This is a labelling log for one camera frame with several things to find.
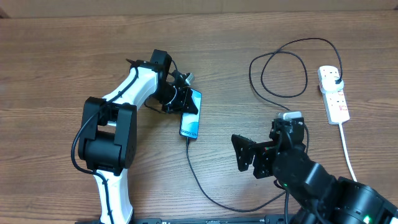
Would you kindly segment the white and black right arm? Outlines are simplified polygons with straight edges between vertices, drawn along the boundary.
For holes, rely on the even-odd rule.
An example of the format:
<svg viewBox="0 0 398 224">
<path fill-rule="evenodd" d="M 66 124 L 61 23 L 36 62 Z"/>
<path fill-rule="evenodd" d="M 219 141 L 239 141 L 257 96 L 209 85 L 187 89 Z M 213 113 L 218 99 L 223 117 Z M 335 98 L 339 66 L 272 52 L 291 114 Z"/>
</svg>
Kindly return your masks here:
<svg viewBox="0 0 398 224">
<path fill-rule="evenodd" d="M 268 142 L 232 135 L 239 171 L 252 165 L 255 178 L 275 177 L 300 205 L 292 223 L 397 223 L 397 207 L 377 191 L 311 160 L 306 132 L 303 118 L 276 118 Z"/>
</svg>

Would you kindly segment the black Samsung smartphone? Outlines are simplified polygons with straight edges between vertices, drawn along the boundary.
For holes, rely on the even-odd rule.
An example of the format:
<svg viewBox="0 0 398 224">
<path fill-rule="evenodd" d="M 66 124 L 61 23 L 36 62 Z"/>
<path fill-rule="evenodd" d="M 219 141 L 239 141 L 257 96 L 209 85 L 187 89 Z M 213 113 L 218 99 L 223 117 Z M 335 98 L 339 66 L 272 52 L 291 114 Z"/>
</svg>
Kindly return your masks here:
<svg viewBox="0 0 398 224">
<path fill-rule="evenodd" d="M 188 114 L 182 113 L 181 123 L 180 123 L 180 135 L 185 136 L 190 139 L 198 138 L 198 128 L 201 110 L 201 93 L 199 91 L 193 90 L 193 100 L 199 109 L 198 114 Z"/>
</svg>

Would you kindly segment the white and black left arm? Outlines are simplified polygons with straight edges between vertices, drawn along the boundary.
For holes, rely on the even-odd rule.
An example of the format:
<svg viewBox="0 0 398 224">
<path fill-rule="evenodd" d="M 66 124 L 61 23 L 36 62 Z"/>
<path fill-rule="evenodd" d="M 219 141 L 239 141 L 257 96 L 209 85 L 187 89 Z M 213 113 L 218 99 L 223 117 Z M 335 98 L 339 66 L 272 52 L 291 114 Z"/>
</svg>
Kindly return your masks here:
<svg viewBox="0 0 398 224">
<path fill-rule="evenodd" d="M 149 98 L 160 103 L 161 112 L 181 116 L 181 136 L 198 137 L 201 93 L 191 88 L 194 75 L 171 71 L 175 61 L 163 50 L 129 64 L 129 75 L 115 90 L 85 101 L 71 146 L 73 166 L 96 180 L 101 202 L 97 223 L 133 222 L 127 176 L 137 150 L 137 112 Z"/>
</svg>

